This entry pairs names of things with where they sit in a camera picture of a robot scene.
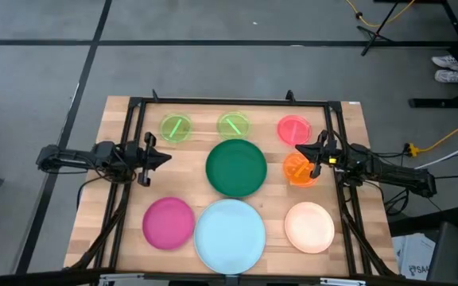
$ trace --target wooden table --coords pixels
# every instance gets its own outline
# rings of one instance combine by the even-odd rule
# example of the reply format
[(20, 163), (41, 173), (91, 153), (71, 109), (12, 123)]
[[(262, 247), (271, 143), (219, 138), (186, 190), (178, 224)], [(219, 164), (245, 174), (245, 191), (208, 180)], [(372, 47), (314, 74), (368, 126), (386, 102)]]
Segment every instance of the wooden table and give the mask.
[[(110, 96), (99, 127), (97, 141), (119, 142), (129, 97)], [(342, 102), (347, 138), (350, 142), (369, 146), (362, 108), (358, 102)], [(120, 272), (174, 272), (213, 273), (198, 258), (193, 239), (174, 251), (155, 249), (142, 234), (142, 216), (156, 200), (175, 196), (183, 199), (199, 218), (202, 210), (222, 199), (206, 178), (204, 165), (210, 151), (222, 140), (216, 131), (219, 116), (227, 111), (243, 112), (251, 123), (248, 141), (256, 144), (265, 154), (268, 164), (266, 180), (261, 188), (243, 201), (261, 215), (266, 227), (266, 247), (258, 263), (245, 274), (287, 276), (347, 276), (347, 262), (341, 230), (339, 208), (333, 171), (324, 167), (313, 187), (288, 185), (282, 174), (282, 161), (294, 152), (293, 147), (282, 143), (277, 136), (277, 122), (284, 116), (296, 114), (312, 125), (312, 139), (326, 128), (322, 108), (310, 106), (228, 106), (148, 103), (142, 136), (150, 131), (157, 136), (157, 150), (173, 156), (156, 172), (150, 172), (151, 187), (132, 184), (127, 208), (117, 271)], [(193, 124), (191, 137), (179, 144), (161, 139), (159, 124), (171, 113), (187, 114)], [(336, 126), (336, 117), (332, 116)], [(96, 174), (89, 173), (87, 179)], [(73, 227), (70, 244), (64, 261), (68, 266), (76, 262), (100, 232), (107, 204), (110, 184), (95, 181), (83, 190), (79, 210)], [(384, 206), (378, 189), (364, 184), (358, 189), (359, 201), (368, 241), (390, 269), (397, 272), (394, 249), (388, 229)], [(322, 253), (307, 254), (294, 248), (285, 236), (284, 218), (295, 204), (311, 201), (324, 207), (333, 218), (336, 234), (332, 245)], [(362, 272), (359, 245), (353, 238), (357, 269)], [(108, 265), (112, 238), (104, 252), (103, 265)]]

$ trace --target lime green plate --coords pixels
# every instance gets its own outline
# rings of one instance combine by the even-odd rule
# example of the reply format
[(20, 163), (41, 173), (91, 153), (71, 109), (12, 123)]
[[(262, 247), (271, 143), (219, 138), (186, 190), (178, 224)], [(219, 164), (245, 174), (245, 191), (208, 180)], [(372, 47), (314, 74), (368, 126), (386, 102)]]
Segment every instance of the lime green plate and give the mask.
[(243, 139), (248, 135), (250, 122), (242, 113), (227, 112), (220, 116), (216, 129), (224, 139)]
[(170, 114), (160, 123), (160, 134), (169, 141), (178, 143), (188, 138), (192, 123), (186, 115)]
[(218, 144), (206, 160), (210, 184), (230, 197), (250, 195), (266, 178), (266, 159), (249, 141), (232, 139)]

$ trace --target sneaker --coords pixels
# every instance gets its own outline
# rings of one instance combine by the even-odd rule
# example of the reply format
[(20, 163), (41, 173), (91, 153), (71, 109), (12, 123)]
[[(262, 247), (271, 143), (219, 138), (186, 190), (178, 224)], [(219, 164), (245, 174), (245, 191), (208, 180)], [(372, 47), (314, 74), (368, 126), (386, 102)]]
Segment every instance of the sneaker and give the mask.
[(438, 67), (458, 71), (458, 61), (453, 56), (433, 56), (432, 60)]
[(436, 71), (434, 79), (440, 83), (458, 83), (458, 71)]

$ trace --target light blue plate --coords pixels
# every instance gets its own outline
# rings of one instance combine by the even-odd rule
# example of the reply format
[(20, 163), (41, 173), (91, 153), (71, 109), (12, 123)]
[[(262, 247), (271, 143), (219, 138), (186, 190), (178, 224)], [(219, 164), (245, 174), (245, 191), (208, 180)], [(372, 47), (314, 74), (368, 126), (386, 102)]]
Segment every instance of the light blue plate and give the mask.
[(223, 199), (209, 205), (194, 231), (197, 255), (211, 270), (230, 275), (251, 269), (266, 244), (264, 223), (250, 205)]

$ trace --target dark green plate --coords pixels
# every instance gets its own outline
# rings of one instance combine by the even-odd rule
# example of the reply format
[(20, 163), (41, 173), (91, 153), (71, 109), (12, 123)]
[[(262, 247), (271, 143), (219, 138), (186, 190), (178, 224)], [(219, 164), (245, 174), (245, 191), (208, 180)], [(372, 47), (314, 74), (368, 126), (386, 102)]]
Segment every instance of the dark green plate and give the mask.
[(230, 197), (250, 195), (266, 178), (266, 159), (249, 141), (231, 139), (218, 144), (206, 160), (210, 184)]

